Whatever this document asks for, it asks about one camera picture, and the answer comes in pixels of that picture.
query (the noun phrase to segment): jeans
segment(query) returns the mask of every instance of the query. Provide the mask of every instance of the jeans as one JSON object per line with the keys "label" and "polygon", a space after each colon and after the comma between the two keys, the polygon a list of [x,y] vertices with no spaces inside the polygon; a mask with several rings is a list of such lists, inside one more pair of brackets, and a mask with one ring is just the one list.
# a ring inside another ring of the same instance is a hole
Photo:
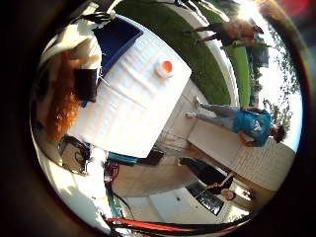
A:
{"label": "jeans", "polygon": [[232,129],[234,120],[239,110],[237,107],[207,104],[201,104],[200,106],[208,111],[216,113],[217,117],[211,117],[204,114],[197,114],[197,119],[201,119],[218,126],[223,126],[229,130]]}
{"label": "jeans", "polygon": [[182,158],[181,164],[188,166],[188,168],[198,177],[203,169],[209,165],[199,159]]}

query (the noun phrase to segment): window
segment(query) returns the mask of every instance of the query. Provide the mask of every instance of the window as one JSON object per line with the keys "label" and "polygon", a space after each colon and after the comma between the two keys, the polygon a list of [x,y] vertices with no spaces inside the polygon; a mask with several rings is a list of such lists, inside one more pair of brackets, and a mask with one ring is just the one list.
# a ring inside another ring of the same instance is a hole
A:
{"label": "window", "polygon": [[206,190],[199,182],[186,187],[189,193],[206,209],[218,215],[224,206],[224,201]]}

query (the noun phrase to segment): person in teal shirt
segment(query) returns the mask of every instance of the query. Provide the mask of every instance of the person in teal shirt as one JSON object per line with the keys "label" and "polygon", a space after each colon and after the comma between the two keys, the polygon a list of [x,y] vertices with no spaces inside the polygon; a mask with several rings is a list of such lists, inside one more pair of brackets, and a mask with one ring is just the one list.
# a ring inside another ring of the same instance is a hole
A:
{"label": "person in teal shirt", "polygon": [[204,108],[215,112],[217,117],[189,112],[186,117],[202,119],[215,125],[223,126],[236,132],[240,140],[246,146],[260,147],[264,146],[268,137],[272,136],[276,143],[281,142],[285,137],[283,125],[273,125],[269,112],[256,107],[233,107],[208,105],[200,102],[198,97],[194,98],[196,107]]}

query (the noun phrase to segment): teal shirt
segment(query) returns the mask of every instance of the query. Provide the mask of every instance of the teal shirt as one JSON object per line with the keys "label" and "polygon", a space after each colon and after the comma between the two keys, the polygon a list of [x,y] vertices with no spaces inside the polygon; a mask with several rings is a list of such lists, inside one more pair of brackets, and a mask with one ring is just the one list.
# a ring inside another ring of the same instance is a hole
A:
{"label": "teal shirt", "polygon": [[269,137],[271,125],[271,115],[266,110],[263,110],[261,114],[239,110],[232,130],[234,132],[243,130],[246,135],[254,139],[254,146],[263,146]]}

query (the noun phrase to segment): gray pants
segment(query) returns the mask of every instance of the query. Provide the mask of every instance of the gray pants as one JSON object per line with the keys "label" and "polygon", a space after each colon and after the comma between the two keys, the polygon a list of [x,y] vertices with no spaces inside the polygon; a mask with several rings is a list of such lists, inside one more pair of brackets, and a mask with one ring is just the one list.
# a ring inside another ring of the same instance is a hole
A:
{"label": "gray pants", "polygon": [[200,106],[208,111],[216,113],[217,117],[211,117],[204,114],[197,114],[198,119],[213,123],[218,126],[223,126],[229,130],[232,129],[235,117],[239,110],[237,107],[207,104],[201,104]]}

